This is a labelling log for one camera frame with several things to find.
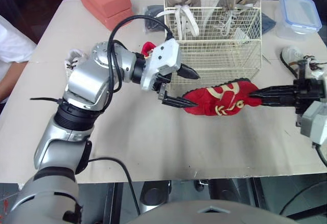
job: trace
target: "white wire basket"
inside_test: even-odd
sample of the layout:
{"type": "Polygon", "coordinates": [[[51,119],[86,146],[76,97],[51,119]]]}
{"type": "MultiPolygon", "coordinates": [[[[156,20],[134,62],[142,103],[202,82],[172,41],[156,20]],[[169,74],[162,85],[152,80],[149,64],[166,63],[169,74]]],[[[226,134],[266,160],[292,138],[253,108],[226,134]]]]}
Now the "white wire basket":
{"type": "MultiPolygon", "coordinates": [[[[174,75],[171,87],[186,85],[182,92],[205,86],[216,86],[238,78],[252,79],[261,68],[261,4],[228,11],[215,7],[217,0],[201,0],[201,7],[190,7],[200,35],[186,33],[178,40],[182,63],[196,70],[200,79],[188,80],[174,75]],[[228,15],[232,21],[226,25],[228,15]]],[[[174,14],[165,16],[165,23],[177,34],[174,14]]]]}

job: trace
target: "white shirt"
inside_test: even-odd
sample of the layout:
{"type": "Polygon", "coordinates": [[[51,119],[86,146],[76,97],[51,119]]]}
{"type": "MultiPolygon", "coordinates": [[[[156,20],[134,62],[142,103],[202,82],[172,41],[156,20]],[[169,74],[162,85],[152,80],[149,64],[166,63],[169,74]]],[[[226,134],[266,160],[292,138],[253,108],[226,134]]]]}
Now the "white shirt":
{"type": "Polygon", "coordinates": [[[12,62],[29,61],[36,44],[0,16],[0,81],[12,62]]]}

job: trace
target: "human arm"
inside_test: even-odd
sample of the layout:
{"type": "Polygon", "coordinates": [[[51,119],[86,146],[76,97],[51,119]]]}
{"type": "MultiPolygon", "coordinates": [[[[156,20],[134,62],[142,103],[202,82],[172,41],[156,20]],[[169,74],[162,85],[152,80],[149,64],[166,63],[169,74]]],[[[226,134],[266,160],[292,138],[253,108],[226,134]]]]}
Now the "human arm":
{"type": "Polygon", "coordinates": [[[0,81],[0,101],[7,98],[14,89],[27,62],[13,62],[4,78],[0,81]]]}

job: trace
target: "white sneaker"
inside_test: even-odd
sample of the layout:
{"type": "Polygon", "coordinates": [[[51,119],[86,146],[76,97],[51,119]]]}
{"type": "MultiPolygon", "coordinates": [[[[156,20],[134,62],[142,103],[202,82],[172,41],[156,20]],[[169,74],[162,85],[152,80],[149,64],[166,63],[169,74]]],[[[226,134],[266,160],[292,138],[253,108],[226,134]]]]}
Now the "white sneaker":
{"type": "Polygon", "coordinates": [[[296,46],[285,47],[281,53],[282,63],[289,69],[289,71],[297,78],[298,65],[297,61],[304,57],[301,50],[296,46]]]}
{"type": "Polygon", "coordinates": [[[281,61],[291,71],[291,73],[298,78],[298,65],[297,61],[307,60],[306,64],[306,78],[316,78],[324,74],[324,64],[320,63],[315,59],[314,56],[304,56],[302,51],[296,46],[289,46],[282,50],[281,61]]]}

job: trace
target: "tabletop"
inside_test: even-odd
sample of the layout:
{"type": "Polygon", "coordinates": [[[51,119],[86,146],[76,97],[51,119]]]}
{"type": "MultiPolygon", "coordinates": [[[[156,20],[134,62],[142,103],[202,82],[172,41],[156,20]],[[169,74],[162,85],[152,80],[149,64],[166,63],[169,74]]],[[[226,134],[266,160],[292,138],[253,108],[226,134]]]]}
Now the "tabletop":
{"type": "MultiPolygon", "coordinates": [[[[134,13],[162,0],[132,0],[134,13]]],[[[277,2],[263,1],[262,11],[273,16],[277,2]]],[[[21,75],[0,117],[0,182],[24,183],[34,173],[33,156],[57,104],[30,101],[31,97],[62,97],[66,77],[64,59],[72,48],[89,52],[106,41],[110,32],[79,0],[61,3],[21,75]]],[[[146,41],[160,44],[163,33],[145,34],[135,20],[116,38],[134,52],[146,41]]],[[[283,47],[298,45],[306,54],[327,61],[327,49],[318,34],[306,42],[262,37],[262,69],[253,82],[264,88],[292,84],[281,64],[283,47]]],[[[164,106],[155,92],[137,84],[123,84],[106,112],[95,123],[90,158],[122,160],[134,181],[280,176],[326,172],[311,142],[295,126],[294,108],[246,106],[235,116],[192,116],[164,106]]],[[[79,183],[126,181],[114,162],[93,162],[77,175],[79,183]]]]}

